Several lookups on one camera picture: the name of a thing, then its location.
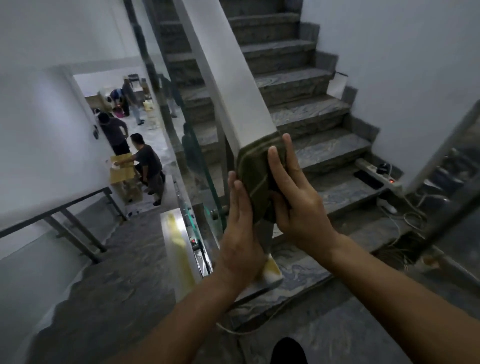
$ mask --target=handrail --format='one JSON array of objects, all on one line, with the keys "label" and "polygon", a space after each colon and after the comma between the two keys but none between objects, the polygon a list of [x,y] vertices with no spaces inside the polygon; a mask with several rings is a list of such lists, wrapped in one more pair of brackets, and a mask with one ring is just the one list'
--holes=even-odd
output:
[{"label": "handrail", "polygon": [[7,235],[10,235],[18,230],[21,230],[25,227],[27,227],[28,225],[31,225],[33,223],[36,223],[37,221],[40,221],[40,220],[43,220],[44,218],[50,216],[50,215],[53,215],[57,212],[61,212],[63,209],[66,209],[67,207],[70,207],[72,205],[75,205],[79,202],[82,202],[83,200],[86,200],[92,196],[95,196],[96,194],[99,194],[99,193],[104,193],[107,198],[109,199],[109,201],[113,204],[113,206],[115,207],[116,211],[120,214],[120,216],[122,217],[123,220],[127,220],[127,217],[125,216],[125,214],[122,212],[122,210],[120,210],[120,208],[118,207],[117,203],[113,200],[113,198],[110,196],[112,194],[112,190],[110,189],[110,187],[105,187],[105,188],[102,188],[101,190],[97,190],[95,192],[92,192],[90,194],[87,194],[83,197],[80,197],[80,198],[77,198],[76,200],[73,200],[69,203],[66,203],[66,204],[63,204],[61,206],[58,206],[56,208],[53,208],[49,211],[46,211],[42,214],[39,214],[39,215],[36,215],[34,216],[33,218],[29,218],[25,221],[22,221],[22,222],[19,222],[15,225],[12,225],[10,226],[9,228],[6,228],[6,229],[3,229],[0,231],[0,239],[7,236]]}]

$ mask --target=staircase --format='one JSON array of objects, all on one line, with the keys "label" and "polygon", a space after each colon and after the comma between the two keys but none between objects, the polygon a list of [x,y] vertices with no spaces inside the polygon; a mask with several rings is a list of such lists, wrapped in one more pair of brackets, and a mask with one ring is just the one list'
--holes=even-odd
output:
[{"label": "staircase", "polygon": [[[299,39],[300,16],[263,13],[272,2],[259,3],[265,6],[249,8],[249,13],[229,17],[229,22],[272,120],[281,133],[292,136],[300,166],[322,196],[335,227],[373,252],[395,240],[398,229],[373,203],[384,190],[375,190],[353,175],[357,171],[354,161],[369,152],[371,143],[345,128],[343,121],[350,105],[326,94],[333,74],[314,67],[316,42]],[[222,5],[228,16],[232,9]],[[217,194],[222,197],[212,100],[180,22],[165,20],[159,26],[173,78],[180,87]],[[398,224],[401,234],[410,231],[403,221]],[[261,319],[286,300],[331,278],[311,257],[286,242],[276,226],[273,238],[272,255],[284,281],[279,288],[232,310],[229,314],[234,328]]]}]

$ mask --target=glass panel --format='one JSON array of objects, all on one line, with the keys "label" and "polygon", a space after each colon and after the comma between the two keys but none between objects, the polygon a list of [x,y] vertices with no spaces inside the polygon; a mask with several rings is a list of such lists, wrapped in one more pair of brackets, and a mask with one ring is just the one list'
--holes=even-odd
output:
[{"label": "glass panel", "polygon": [[[198,224],[195,223],[199,216],[195,220],[194,214],[194,211],[197,214],[202,211],[214,234],[215,245],[217,245],[227,222],[194,131],[190,111],[186,109],[184,99],[177,86],[178,83],[185,85],[185,80],[178,80],[179,76],[174,76],[180,74],[179,70],[175,70],[175,73],[171,72],[171,66],[163,47],[160,27],[156,22],[153,2],[135,1],[132,3],[132,0],[124,0],[124,4],[152,84],[153,100],[155,102],[156,99],[159,105],[169,142],[175,151],[181,178],[188,194],[188,199],[183,199],[181,196],[183,189],[179,188],[178,194],[181,200],[179,202],[185,224],[192,227],[192,236],[203,243],[197,229]],[[219,191],[222,191],[223,180],[220,175],[216,178],[216,184]]]}]

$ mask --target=dark metal pole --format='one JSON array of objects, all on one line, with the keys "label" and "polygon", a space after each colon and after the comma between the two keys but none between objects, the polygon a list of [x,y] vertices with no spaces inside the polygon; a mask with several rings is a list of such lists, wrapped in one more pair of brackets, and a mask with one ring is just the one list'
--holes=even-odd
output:
[{"label": "dark metal pole", "polygon": [[64,227],[60,222],[55,220],[53,216],[46,216],[43,218],[45,222],[53,227],[56,231],[58,231],[62,236],[67,238],[75,247],[80,250],[83,254],[85,254],[87,257],[90,258],[90,260],[94,263],[100,263],[101,260],[93,254],[90,249],[88,249],[85,244],[83,244],[70,230],[68,230],[66,227]]},{"label": "dark metal pole", "polygon": [[121,218],[123,219],[123,221],[127,221],[127,217],[125,216],[125,214],[122,212],[122,210],[120,209],[120,207],[117,205],[117,203],[115,202],[115,200],[113,199],[112,197],[112,191],[108,188],[107,190],[104,190],[103,193],[105,194],[105,196],[107,196],[107,199],[108,201],[113,205],[113,207],[115,208],[115,210],[119,213],[119,215],[121,216]]},{"label": "dark metal pole", "polygon": [[102,253],[106,252],[107,249],[106,247],[103,246],[103,244],[100,242],[99,239],[95,237],[94,234],[90,232],[89,229],[87,229],[77,217],[72,214],[69,210],[66,208],[63,208],[61,210],[61,213],[78,229],[82,232],[83,235],[85,235],[93,245],[95,245]]}]

